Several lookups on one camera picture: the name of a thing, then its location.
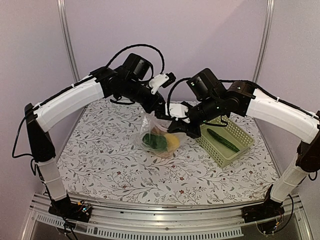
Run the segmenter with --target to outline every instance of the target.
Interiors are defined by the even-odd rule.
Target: cucumber
[[[220,136],[218,133],[216,133],[215,131],[207,128],[207,132],[209,133],[209,135],[211,137],[213,137],[215,140],[217,140],[219,143],[223,144],[224,146],[226,146],[228,149],[231,149],[234,152],[239,152],[240,149],[237,148],[234,144],[232,144],[231,142],[229,142],[227,139],[225,139],[224,137]]]

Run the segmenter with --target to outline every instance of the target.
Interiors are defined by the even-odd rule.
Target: clear plastic bag
[[[135,136],[135,144],[161,158],[168,158],[183,144],[187,135],[183,132],[168,133],[171,121],[157,119],[144,113],[140,132]]]

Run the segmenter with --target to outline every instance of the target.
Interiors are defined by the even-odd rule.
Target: green basket
[[[255,143],[255,140],[246,133],[242,128],[237,126],[231,119],[226,116],[222,117],[223,121],[228,122],[226,127],[209,126],[203,124],[201,128],[201,137],[197,138],[196,141],[206,152],[220,165],[221,168],[232,163],[234,160],[246,153],[250,147]],[[220,117],[217,117],[209,123],[212,124],[223,124],[221,123]],[[234,152],[231,149],[224,146],[222,143],[215,140],[207,131],[211,129],[225,138],[232,144],[234,144],[240,151]]]

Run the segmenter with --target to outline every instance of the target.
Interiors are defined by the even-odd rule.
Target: floral tablecloth
[[[133,135],[141,117],[138,104],[102,99],[87,107],[58,160],[68,192],[136,203],[227,204],[260,200],[278,179],[250,117],[231,116],[255,144],[225,168],[191,138],[167,159],[139,149]]]

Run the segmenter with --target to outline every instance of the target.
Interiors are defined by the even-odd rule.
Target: lemon
[[[167,142],[167,151],[174,152],[180,146],[180,140],[177,136],[171,133],[166,133],[164,135]]]

